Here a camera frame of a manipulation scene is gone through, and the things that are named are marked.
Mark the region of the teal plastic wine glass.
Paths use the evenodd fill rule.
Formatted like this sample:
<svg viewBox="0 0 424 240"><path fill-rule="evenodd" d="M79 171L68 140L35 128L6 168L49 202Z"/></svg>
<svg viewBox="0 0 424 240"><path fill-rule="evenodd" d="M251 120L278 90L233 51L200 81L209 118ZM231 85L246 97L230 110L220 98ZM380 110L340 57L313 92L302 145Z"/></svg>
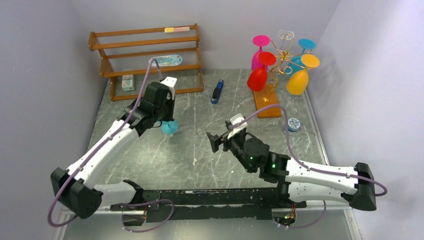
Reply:
<svg viewBox="0 0 424 240"><path fill-rule="evenodd" d="M163 133L167 135L171 135L178 130L178 123L176 120L172 121L162 121L161 122L161 130Z"/></svg>

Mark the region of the yellow plastic wine glass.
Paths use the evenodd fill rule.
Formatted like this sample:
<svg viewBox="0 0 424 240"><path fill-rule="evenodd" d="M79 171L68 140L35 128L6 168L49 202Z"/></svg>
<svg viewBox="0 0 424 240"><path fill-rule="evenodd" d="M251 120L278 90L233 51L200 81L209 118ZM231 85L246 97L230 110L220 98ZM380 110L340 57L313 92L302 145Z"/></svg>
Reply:
<svg viewBox="0 0 424 240"><path fill-rule="evenodd" d="M287 91L292 95L301 95L306 90L309 84L308 70L320 65L320 60L315 55L308 53L301 57L301 62L304 66L290 77L286 85Z"/></svg>

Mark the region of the red plastic wine glass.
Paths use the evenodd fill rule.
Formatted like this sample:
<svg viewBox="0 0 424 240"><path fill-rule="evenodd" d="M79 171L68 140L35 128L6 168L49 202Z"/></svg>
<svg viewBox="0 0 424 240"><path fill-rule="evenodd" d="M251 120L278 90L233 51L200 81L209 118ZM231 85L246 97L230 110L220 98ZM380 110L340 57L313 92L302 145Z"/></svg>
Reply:
<svg viewBox="0 0 424 240"><path fill-rule="evenodd" d="M276 57L273 53L263 51L258 54L257 59L260 63L259 68L256 68L250 74L247 80L247 86L254 92L260 92L264 89L268 80L268 66L276 63Z"/></svg>

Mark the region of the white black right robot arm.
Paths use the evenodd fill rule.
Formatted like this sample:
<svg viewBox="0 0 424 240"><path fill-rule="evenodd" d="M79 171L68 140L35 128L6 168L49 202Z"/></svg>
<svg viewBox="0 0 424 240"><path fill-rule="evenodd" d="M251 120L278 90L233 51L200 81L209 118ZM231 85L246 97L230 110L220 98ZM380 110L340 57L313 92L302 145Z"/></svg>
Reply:
<svg viewBox="0 0 424 240"><path fill-rule="evenodd" d="M222 135L207 133L212 152L230 151L248 173L258 173L265 182L277 184L275 202L288 207L292 202L336 201L361 211L377 209L374 176L368 164L337 167L294 158L270 151L270 146L245 130Z"/></svg>

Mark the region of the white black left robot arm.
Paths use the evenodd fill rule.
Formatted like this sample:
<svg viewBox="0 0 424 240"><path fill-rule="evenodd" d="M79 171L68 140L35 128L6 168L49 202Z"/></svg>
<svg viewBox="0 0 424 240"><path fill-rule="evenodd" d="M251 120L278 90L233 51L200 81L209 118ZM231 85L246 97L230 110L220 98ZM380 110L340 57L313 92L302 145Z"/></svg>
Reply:
<svg viewBox="0 0 424 240"><path fill-rule="evenodd" d="M55 200L77 217L86 219L100 207L124 204L137 210L143 203L143 189L132 181L98 184L115 157L155 123L174 120L175 85L167 77L147 85L144 95L121 110L104 136L67 169L56 168L50 175Z"/></svg>

